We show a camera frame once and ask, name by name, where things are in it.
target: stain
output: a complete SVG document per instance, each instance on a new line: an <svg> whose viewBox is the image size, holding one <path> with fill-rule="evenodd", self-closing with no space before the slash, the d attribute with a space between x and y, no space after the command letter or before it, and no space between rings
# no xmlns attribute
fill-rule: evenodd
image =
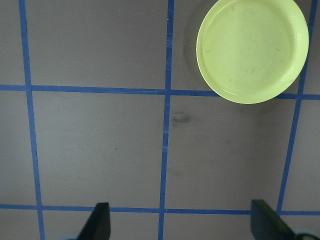
<svg viewBox="0 0 320 240"><path fill-rule="evenodd" d="M186 124L191 122L192 117L190 114L185 113L184 111L177 111L173 114L173 126L178 124Z"/></svg>
<svg viewBox="0 0 320 240"><path fill-rule="evenodd" d="M249 67L245 70L247 74L253 74L256 71L256 67Z"/></svg>

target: grid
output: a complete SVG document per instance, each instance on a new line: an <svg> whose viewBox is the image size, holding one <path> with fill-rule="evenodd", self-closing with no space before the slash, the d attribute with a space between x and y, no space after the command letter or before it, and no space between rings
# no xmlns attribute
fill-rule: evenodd
<svg viewBox="0 0 320 240"><path fill-rule="evenodd" d="M250 215L249 210L217 210L217 209L169 209L165 207L166 199L166 177L167 177L167 158L168 158L168 141L169 141L169 123L170 123L170 104L171 96L202 96L202 97L220 97L214 91L205 90L177 90L171 89L171 73L172 73L172 47L173 47L173 26L174 26L174 0L168 0L167 11L167 32L166 32L166 69L165 69L165 88L164 89L148 89L148 88L115 88L115 87L86 87L86 86L55 86L55 85L32 85L30 61L29 61L29 45L27 34L27 18L25 0L19 0L21 39L23 51L24 77L25 85L0 85L1 91L22 91L26 92L27 112L29 120L29 132L32 152L32 164L34 174L34 186L36 205L11 205L0 204L0 209L17 209L17 210L36 210L38 216L38 225L40 239L45 239L45 226L43 211L85 211L90 212L93 207L85 206L50 206L42 205L40 174L37 158L37 140L35 130L33 92L75 92L75 93L103 93L103 94L135 94L135 95L161 95L164 96L164 112L163 112L163 136L162 136L162 160L161 160L161 179L160 179L160 201L159 208L134 208L134 207L111 207L111 212L122 213L153 213L159 214L158 222L158 239L162 240L164 236L165 214L204 214L204 215ZM318 0L312 0L308 22L309 44L312 42L314 24L316 18L316 10ZM320 216L320 211L283 211L283 201L286 191L288 175L290 171L291 157L294 148L294 142L297 132L301 103L303 100L320 100L320 94L304 94L304 85L307 75L309 62L309 54L305 65L301 71L298 92L282 93L277 99L295 100L294 115L292 119L291 131L287 147L285 165L283 169L282 182L277 203L277 213L287 216Z"/></svg>

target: yellow plate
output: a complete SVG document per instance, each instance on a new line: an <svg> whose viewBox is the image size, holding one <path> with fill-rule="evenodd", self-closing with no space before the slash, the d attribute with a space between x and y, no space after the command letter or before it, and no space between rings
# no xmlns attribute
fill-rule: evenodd
<svg viewBox="0 0 320 240"><path fill-rule="evenodd" d="M217 94L254 104L293 83L308 47L306 20L293 0L219 0L201 24L196 57Z"/></svg>

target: grid square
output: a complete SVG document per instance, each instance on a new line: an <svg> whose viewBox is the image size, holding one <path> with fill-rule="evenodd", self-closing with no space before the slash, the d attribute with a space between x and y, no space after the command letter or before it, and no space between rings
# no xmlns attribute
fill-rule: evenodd
<svg viewBox="0 0 320 240"><path fill-rule="evenodd" d="M166 214L164 240L253 240L250 216Z"/></svg>
<svg viewBox="0 0 320 240"><path fill-rule="evenodd" d="M18 1L0 1L0 84L25 85Z"/></svg>
<svg viewBox="0 0 320 240"><path fill-rule="evenodd" d="M302 101L283 210L320 211L319 118L320 102Z"/></svg>
<svg viewBox="0 0 320 240"><path fill-rule="evenodd" d="M176 0L172 48L172 89L211 90L198 68L196 42L200 25L217 0ZM296 0L306 20L310 0ZM285 93L298 92L299 76Z"/></svg>
<svg viewBox="0 0 320 240"><path fill-rule="evenodd" d="M3 240L39 240L37 211L0 209L0 233Z"/></svg>
<svg viewBox="0 0 320 240"><path fill-rule="evenodd" d="M44 211L45 239L57 240L62 236L76 236L86 223L90 212ZM111 212L111 240L156 239L158 214Z"/></svg>
<svg viewBox="0 0 320 240"><path fill-rule="evenodd" d="M163 89L167 5L166 0L28 0L32 83Z"/></svg>
<svg viewBox="0 0 320 240"><path fill-rule="evenodd" d="M293 230L308 231L320 236L320 216L281 216L281 218Z"/></svg>
<svg viewBox="0 0 320 240"><path fill-rule="evenodd" d="M306 94L320 94L319 84L319 61L320 61L320 8L316 9L315 23L313 29L312 43L310 47L310 56L308 69L306 73L306 80L304 86L304 93Z"/></svg>
<svg viewBox="0 0 320 240"><path fill-rule="evenodd" d="M158 208L164 96L34 92L42 203Z"/></svg>
<svg viewBox="0 0 320 240"><path fill-rule="evenodd" d="M248 210L251 199L265 199L275 209L294 107L173 96L166 207Z"/></svg>
<svg viewBox="0 0 320 240"><path fill-rule="evenodd" d="M0 91L0 204L36 203L25 92Z"/></svg>

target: blue tape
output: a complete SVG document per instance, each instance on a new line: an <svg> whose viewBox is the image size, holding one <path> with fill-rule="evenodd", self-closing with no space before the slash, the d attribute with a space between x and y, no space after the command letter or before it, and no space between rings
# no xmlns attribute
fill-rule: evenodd
<svg viewBox="0 0 320 240"><path fill-rule="evenodd" d="M250 215L249 210L214 210L214 209L167 209L166 214L216 214L216 215Z"/></svg>
<svg viewBox="0 0 320 240"><path fill-rule="evenodd" d="M0 85L0 91L26 91L24 85Z"/></svg>
<svg viewBox="0 0 320 240"><path fill-rule="evenodd" d="M162 160L161 160L158 240L163 240L163 238L164 238L164 223L165 223L165 211L166 211L165 201L166 201L169 124L170 124L174 9L175 9L175 1L168 0L167 26L166 26L166 45L167 45L167 47L166 47L166 56L165 56L165 60L166 60L166 64L165 64L165 98L164 98L164 113L163 113L163 137L162 137Z"/></svg>
<svg viewBox="0 0 320 240"><path fill-rule="evenodd" d="M38 210L38 206L32 206L32 205L0 204L0 209Z"/></svg>
<svg viewBox="0 0 320 240"><path fill-rule="evenodd" d="M297 94L295 93L281 93L275 97L275 99L297 99Z"/></svg>
<svg viewBox="0 0 320 240"><path fill-rule="evenodd" d="M92 87L92 86L51 86L51 85L32 85L32 91L101 93L101 94L141 94L141 95L164 95L165 94L165 90L163 89Z"/></svg>
<svg viewBox="0 0 320 240"><path fill-rule="evenodd" d="M284 170L283 170L281 187L280 187L280 193L279 193L279 198L278 198L278 203L277 203L277 208L276 208L276 211L278 214L282 212L284 197L285 197L285 193L286 193L286 186L287 186L287 181L288 181L288 176L289 176L291 158L292 158L292 153L293 153L294 144L295 144L296 132L297 132L297 128L298 128L301 102L302 102L302 99L305 97L304 96L304 86L305 86L305 81L306 81L306 76L307 76L307 69L308 69L308 63L309 63L310 48L311 48L311 42L312 42L312 37L313 37L314 25L315 25L315 20L316 20L317 6L318 6L318 0L312 0L309 23L308 23L309 50L308 50L308 55L306 57L305 64L304 64L303 69L300 73L298 94L296 97L294 115L293 115L291 132L290 132L290 138L289 138L288 149L287 149L287 154L286 154L286 158L285 158Z"/></svg>
<svg viewBox="0 0 320 240"><path fill-rule="evenodd" d="M283 216L320 216L320 211L281 211Z"/></svg>
<svg viewBox="0 0 320 240"><path fill-rule="evenodd" d="M220 97L214 91L203 91L203 90L171 90L171 95L174 95L174 96Z"/></svg>
<svg viewBox="0 0 320 240"><path fill-rule="evenodd" d="M303 94L301 97L303 100L320 100L320 95L316 94Z"/></svg>
<svg viewBox="0 0 320 240"><path fill-rule="evenodd" d="M19 13L20 13L24 79L25 79L25 88L26 88L26 101L27 101L27 109L28 109L30 142L31 142L31 152L32 152L35 199L36 199L37 213L38 213L40 240L45 240L44 218L41 210L42 201L41 201L40 177L39 177L39 166L38 166L38 157L37 157L34 105L33 105L33 97L31 92L32 84L31 84L30 61L29 61L26 3L24 0L19 0Z"/></svg>

